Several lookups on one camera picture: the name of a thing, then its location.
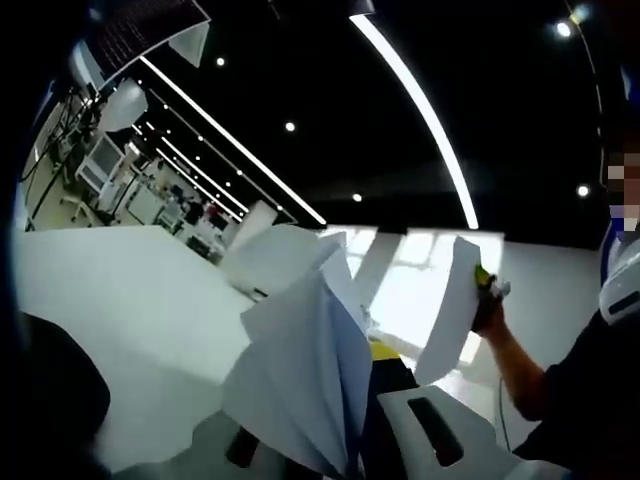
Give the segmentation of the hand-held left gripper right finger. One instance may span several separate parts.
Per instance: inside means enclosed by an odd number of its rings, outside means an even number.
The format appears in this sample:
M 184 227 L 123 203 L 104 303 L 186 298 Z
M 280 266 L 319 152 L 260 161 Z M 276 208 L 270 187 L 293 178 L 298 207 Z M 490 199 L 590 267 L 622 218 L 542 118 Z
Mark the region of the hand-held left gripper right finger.
M 380 341 L 371 343 L 367 466 L 385 479 L 544 479 L 546 465 L 499 446 L 485 418 L 434 383 L 456 366 L 461 347 L 427 346 L 414 371 Z

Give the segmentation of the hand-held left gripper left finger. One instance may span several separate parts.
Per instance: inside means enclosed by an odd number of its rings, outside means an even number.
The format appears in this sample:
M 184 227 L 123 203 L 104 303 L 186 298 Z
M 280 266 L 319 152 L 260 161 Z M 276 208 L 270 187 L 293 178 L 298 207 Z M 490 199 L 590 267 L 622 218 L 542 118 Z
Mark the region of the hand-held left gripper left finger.
M 194 431 L 191 447 L 196 466 L 190 479 L 324 479 L 234 421 L 203 422 Z

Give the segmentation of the person's right hand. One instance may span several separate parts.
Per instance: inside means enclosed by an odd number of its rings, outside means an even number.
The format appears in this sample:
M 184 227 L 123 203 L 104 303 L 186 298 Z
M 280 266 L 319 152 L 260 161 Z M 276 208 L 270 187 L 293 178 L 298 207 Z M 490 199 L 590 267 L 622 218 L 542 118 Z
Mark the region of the person's right hand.
M 480 312 L 476 315 L 471 330 L 491 345 L 499 345 L 508 337 L 504 310 L 499 305 L 491 312 Z

